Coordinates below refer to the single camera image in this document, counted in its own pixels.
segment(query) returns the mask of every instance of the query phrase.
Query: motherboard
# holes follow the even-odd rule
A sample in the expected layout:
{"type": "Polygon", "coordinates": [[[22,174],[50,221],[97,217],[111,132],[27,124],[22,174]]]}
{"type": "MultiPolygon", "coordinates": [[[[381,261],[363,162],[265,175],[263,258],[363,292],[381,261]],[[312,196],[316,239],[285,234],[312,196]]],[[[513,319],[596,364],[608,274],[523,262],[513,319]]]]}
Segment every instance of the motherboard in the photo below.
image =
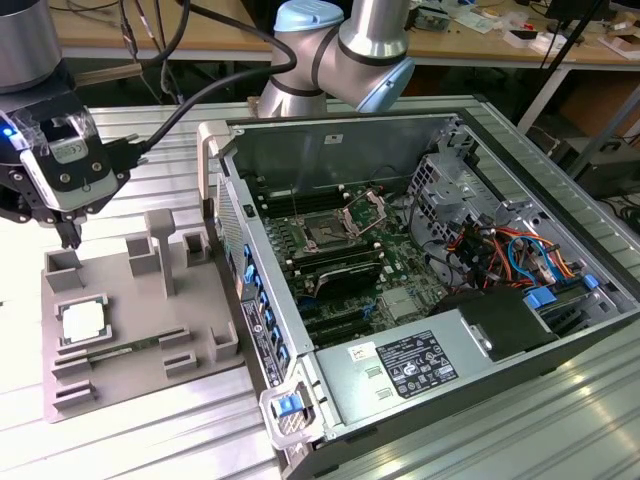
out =
{"type": "Polygon", "coordinates": [[[316,346],[419,320],[446,295],[442,282],[448,279],[425,262],[402,212],[382,191],[340,189],[315,207],[309,201],[284,197],[276,208],[263,209],[269,213],[263,221],[316,346]],[[335,202],[336,208],[309,211],[335,202]]]}

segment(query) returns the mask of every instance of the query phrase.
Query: white sticker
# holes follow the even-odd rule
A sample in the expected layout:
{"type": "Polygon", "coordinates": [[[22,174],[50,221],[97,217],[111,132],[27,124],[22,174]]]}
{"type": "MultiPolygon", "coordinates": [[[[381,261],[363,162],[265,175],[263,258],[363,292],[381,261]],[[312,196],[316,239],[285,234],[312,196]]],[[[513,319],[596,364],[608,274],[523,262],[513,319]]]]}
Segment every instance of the white sticker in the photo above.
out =
{"type": "Polygon", "coordinates": [[[337,145],[338,143],[342,143],[342,137],[344,137],[344,135],[342,135],[342,134],[327,135],[326,137],[324,137],[324,144],[325,145],[337,145]]]}
{"type": "Polygon", "coordinates": [[[376,344],[373,342],[361,343],[360,345],[349,347],[347,350],[349,350],[351,360],[359,362],[376,355],[376,344]]]}
{"type": "Polygon", "coordinates": [[[71,163],[89,154],[87,144],[80,137],[58,140],[49,144],[51,153],[59,163],[71,163]]]}

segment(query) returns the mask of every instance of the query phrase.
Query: warning label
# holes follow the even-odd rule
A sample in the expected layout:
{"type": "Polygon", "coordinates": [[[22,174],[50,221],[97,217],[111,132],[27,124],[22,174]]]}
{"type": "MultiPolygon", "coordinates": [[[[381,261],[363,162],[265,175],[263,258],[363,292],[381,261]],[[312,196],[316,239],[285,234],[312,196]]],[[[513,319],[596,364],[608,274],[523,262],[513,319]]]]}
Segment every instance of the warning label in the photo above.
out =
{"type": "Polygon", "coordinates": [[[402,398],[410,398],[458,378],[431,330],[376,348],[402,398]]]}

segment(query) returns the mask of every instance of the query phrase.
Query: pcie slot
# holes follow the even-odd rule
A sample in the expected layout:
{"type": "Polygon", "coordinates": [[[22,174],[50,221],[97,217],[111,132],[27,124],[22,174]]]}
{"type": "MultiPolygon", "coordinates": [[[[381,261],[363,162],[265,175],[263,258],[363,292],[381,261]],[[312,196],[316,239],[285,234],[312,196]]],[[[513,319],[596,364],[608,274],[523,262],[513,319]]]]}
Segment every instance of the pcie slot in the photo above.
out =
{"type": "Polygon", "coordinates": [[[342,342],[350,339],[354,335],[371,333],[371,323],[367,320],[357,320],[332,330],[310,333],[313,343],[318,347],[323,347],[331,343],[342,342]]]}
{"type": "Polygon", "coordinates": [[[354,320],[362,320],[363,313],[362,310],[356,310],[354,312],[346,313],[344,315],[338,315],[331,318],[325,318],[324,320],[318,320],[317,322],[308,323],[306,325],[307,332],[314,333],[319,330],[326,330],[331,327],[335,327],[336,325],[340,325],[347,322],[352,322],[354,320]]]}

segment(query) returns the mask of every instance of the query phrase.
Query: circuit board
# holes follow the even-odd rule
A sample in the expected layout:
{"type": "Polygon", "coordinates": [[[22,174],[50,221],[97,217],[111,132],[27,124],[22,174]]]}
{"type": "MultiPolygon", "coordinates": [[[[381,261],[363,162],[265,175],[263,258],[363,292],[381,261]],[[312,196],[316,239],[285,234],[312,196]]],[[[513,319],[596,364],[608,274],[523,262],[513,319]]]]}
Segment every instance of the circuit board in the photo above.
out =
{"type": "MultiPolygon", "coordinates": [[[[367,191],[347,193],[351,198],[362,198],[367,191]]],[[[361,335],[356,333],[351,338],[338,335],[333,341],[333,325],[337,328],[341,321],[354,321],[361,326],[366,322],[366,334],[380,332],[424,318],[446,295],[438,274],[425,263],[424,253],[411,241],[402,219],[385,202],[378,205],[384,207],[386,218],[382,220],[381,211],[366,198],[350,206],[351,227],[363,232],[358,236],[346,228],[344,209],[264,219],[274,253],[310,336],[314,339],[316,332],[327,334],[323,346],[361,335]],[[317,279],[322,269],[308,276],[287,269],[287,262],[363,245],[376,246],[375,262],[382,264],[381,273],[373,284],[349,295],[320,301],[304,287],[309,278],[317,279]]],[[[339,266],[333,264],[329,269],[339,266]]]]}

